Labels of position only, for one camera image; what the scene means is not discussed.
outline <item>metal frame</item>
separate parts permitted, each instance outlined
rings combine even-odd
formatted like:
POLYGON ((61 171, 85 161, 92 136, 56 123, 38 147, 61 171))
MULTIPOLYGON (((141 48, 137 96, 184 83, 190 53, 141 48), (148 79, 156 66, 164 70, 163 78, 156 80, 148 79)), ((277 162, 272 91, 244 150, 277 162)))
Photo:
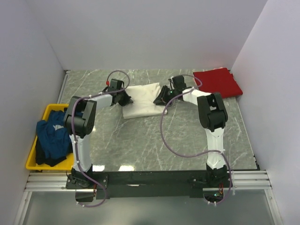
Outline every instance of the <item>metal frame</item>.
POLYGON ((25 192, 23 193, 23 197, 15 217, 14 225, 22 225, 26 216, 26 212, 28 209, 28 205, 31 199, 32 192, 25 192))
POLYGON ((273 191, 272 190, 265 190, 265 193, 266 193, 269 208, 270 208, 273 220, 274 220, 274 224, 275 225, 283 225, 284 223, 283 223, 283 220, 281 218, 279 208, 278 208, 277 202, 275 200, 273 191))
MULTIPOLYGON (((234 171, 234 186, 236 190, 266 190, 272 189, 266 171, 234 171)), ((68 178, 64 172, 31 172, 29 174, 25 192, 93 192, 93 189, 66 189, 68 178)), ((204 188, 204 191, 218 190, 218 188, 204 188)))

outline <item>white cloth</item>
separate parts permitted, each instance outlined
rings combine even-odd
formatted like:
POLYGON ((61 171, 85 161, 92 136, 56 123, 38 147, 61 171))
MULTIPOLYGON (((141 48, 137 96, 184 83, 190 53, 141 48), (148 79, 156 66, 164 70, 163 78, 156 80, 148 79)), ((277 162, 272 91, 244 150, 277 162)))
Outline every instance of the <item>white cloth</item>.
POLYGON ((160 91, 159 83, 129 86, 126 92, 131 96, 133 103, 123 107, 124 119, 161 115, 164 106, 153 103, 160 91))

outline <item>red towel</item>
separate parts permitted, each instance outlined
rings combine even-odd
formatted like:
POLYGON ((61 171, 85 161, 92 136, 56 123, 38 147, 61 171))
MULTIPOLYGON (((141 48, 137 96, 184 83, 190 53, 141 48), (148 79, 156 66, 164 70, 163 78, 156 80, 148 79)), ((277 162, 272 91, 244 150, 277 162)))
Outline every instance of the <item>red towel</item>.
POLYGON ((229 98, 242 95, 243 92, 227 68, 209 70, 205 72, 194 72, 194 76, 199 78, 203 85, 199 90, 204 92, 220 92, 222 98, 229 98))

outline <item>wire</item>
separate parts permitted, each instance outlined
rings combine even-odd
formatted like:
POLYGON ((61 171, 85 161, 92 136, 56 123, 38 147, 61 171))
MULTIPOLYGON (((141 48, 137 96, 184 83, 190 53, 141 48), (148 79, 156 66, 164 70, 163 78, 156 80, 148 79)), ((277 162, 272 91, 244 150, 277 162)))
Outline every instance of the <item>wire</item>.
MULTIPOLYGON (((196 79, 197 81, 199 81, 200 84, 197 86, 198 88, 200 88, 200 87, 202 86, 202 81, 201 81, 199 78, 194 77, 194 76, 192 76, 192 75, 182 75, 182 76, 190 76, 190 77, 196 79)), ((160 122, 159 122, 160 135, 161 135, 161 139, 163 140, 163 143, 165 144, 166 148, 167 148, 168 150, 170 150, 170 151, 171 151, 173 154, 175 154, 176 156, 180 156, 180 157, 183 157, 183 158, 193 158, 193 157, 201 156, 201 155, 204 155, 204 154, 207 154, 207 153, 210 153, 210 152, 218 152, 218 153, 220 153, 220 154, 222 155, 222 157, 224 158, 224 161, 225 161, 225 163, 226 163, 226 165, 227 165, 227 167, 228 167, 228 171, 229 171, 229 188, 228 188, 228 192, 226 193, 226 195, 224 196, 224 198, 223 198, 221 201, 217 202, 217 204, 220 204, 220 203, 222 203, 222 202, 229 196, 230 190, 231 190, 231 186, 232 186, 232 183, 233 183, 232 177, 231 177, 231 168, 230 168, 230 165, 229 165, 229 162, 228 162, 226 156, 225 156, 221 151, 219 151, 219 150, 207 150, 207 151, 203 151, 203 152, 197 153, 197 154, 195 154, 195 155, 187 155, 187 156, 186 156, 186 155, 183 155, 183 154, 180 154, 180 153, 177 153, 177 152, 175 152, 175 151, 168 145, 168 143, 167 143, 166 140, 165 140, 164 134, 163 134, 163 119, 164 119, 165 111, 167 110, 168 106, 169 106, 169 105, 171 104, 171 102, 173 102, 174 100, 180 98, 181 96, 184 96, 184 95, 186 95, 186 94, 191 93, 193 90, 194 90, 194 89, 192 88, 191 91, 188 91, 188 92, 179 94, 179 95, 175 96, 174 98, 172 98, 172 99, 167 103, 167 105, 165 106, 165 108, 164 108, 164 110, 163 110, 163 112, 162 112, 162 114, 161 114, 161 117, 160 117, 160 122)))
POLYGON ((101 93, 96 94, 96 95, 91 96, 91 97, 81 97, 81 98, 79 98, 78 100, 76 100, 76 102, 74 103, 73 110, 72 110, 71 127, 72 127, 72 133, 73 133, 73 136, 74 136, 74 142, 75 142, 75 157, 76 157, 76 163, 77 163, 77 165, 78 165, 79 171, 82 173, 82 175, 83 175, 84 177, 86 177, 86 178, 89 179, 90 181, 92 181, 92 182, 94 182, 95 184, 97 184, 98 186, 100 186, 101 189, 103 189, 104 195, 105 195, 104 198, 103 198, 103 200, 102 200, 100 203, 95 204, 95 205, 84 205, 84 204, 81 203, 81 202, 78 203, 78 204, 80 204, 81 206, 87 207, 87 208, 93 208, 93 207, 97 207, 97 206, 99 206, 99 205, 102 205, 102 204, 105 202, 105 200, 107 199, 107 195, 108 195, 108 194, 107 194, 107 191, 106 191, 105 187, 104 187, 102 184, 100 184, 98 181, 96 181, 96 180, 94 180, 93 178, 91 178, 91 177, 89 177, 88 175, 86 175, 86 174, 84 173, 84 171, 83 171, 81 165, 80 165, 80 159, 79 159, 79 153, 78 153, 78 144, 77 144, 78 140, 77 140, 77 137, 76 137, 75 126, 74 126, 74 116, 75 116, 76 106, 78 105, 78 103, 79 103, 80 101, 82 101, 82 100, 84 100, 84 99, 95 98, 95 97, 99 97, 99 96, 101 96, 101 95, 109 95, 109 94, 114 94, 114 93, 118 93, 118 92, 124 91, 124 90, 129 86, 129 84, 130 84, 130 77, 129 77, 129 75, 128 75, 127 73, 125 73, 124 71, 122 71, 122 70, 114 70, 114 71, 112 71, 112 72, 108 75, 107 81, 108 81, 109 77, 110 77, 113 73, 116 73, 116 72, 123 73, 123 74, 128 78, 128 84, 127 84, 127 86, 126 86, 125 88, 120 89, 120 90, 110 91, 110 92, 104 92, 104 93, 101 92, 101 93))

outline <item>marble surface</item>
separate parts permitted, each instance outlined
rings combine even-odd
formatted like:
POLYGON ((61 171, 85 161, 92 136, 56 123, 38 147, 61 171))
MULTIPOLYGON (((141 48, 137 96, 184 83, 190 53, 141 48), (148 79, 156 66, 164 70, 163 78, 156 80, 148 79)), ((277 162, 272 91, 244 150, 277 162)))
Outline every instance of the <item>marble surface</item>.
MULTIPOLYGON (((130 85, 159 82, 179 74, 192 75, 202 70, 125 70, 130 85)), ((98 93, 105 87, 111 70, 68 71, 60 103, 68 103, 72 96, 98 93)), ((127 80, 121 73, 112 77, 127 80)), ((195 83, 186 77, 188 86, 195 83)), ((224 133, 225 155, 232 169, 256 169, 255 158, 235 98, 224 99, 228 113, 224 133)), ((106 171, 136 170, 202 170, 207 156, 182 158, 172 154, 163 144, 159 132, 160 116, 123 119, 122 107, 114 105, 97 111, 91 134, 90 155, 95 168, 106 171)), ((177 101, 164 117, 163 130, 169 145, 176 151, 190 155, 207 149, 206 134, 195 105, 177 101)))

